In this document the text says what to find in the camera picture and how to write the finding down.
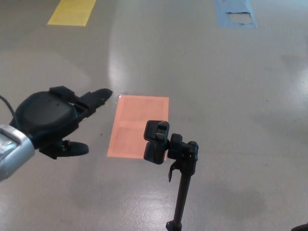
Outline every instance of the tripod lever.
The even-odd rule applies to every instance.
[[[176,160],[171,166],[170,166],[170,170],[169,170],[169,182],[171,182],[171,178],[172,178],[172,171],[175,169],[180,170],[182,166],[182,163],[180,160]]]

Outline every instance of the tripod head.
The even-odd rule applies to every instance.
[[[183,137],[175,133],[172,134],[171,139],[168,140],[168,133],[168,122],[149,120],[146,124],[143,136],[144,139],[148,141],[143,158],[154,164],[160,165],[164,162],[165,153],[166,150],[168,150],[168,158],[175,160],[169,170],[169,182],[171,181],[173,170],[180,170],[182,175],[174,219],[166,224],[166,228],[168,231],[181,231],[181,220],[190,180],[196,171],[199,146],[194,141],[184,143]]]

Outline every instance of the blue tape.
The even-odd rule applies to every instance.
[[[249,0],[214,0],[219,27],[252,27],[257,28],[257,22],[252,12]],[[229,18],[230,13],[249,13],[252,23],[237,23]]]

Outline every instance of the tripod leg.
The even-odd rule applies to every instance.
[[[166,228],[168,231],[181,231],[182,230],[182,217],[184,212],[184,207],[186,203],[187,193],[189,189],[189,184],[191,182],[191,176],[181,175],[177,205],[175,207],[175,213],[173,221],[167,223]]]

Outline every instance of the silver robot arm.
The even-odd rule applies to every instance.
[[[10,125],[0,125],[0,182],[34,156],[31,140]]]

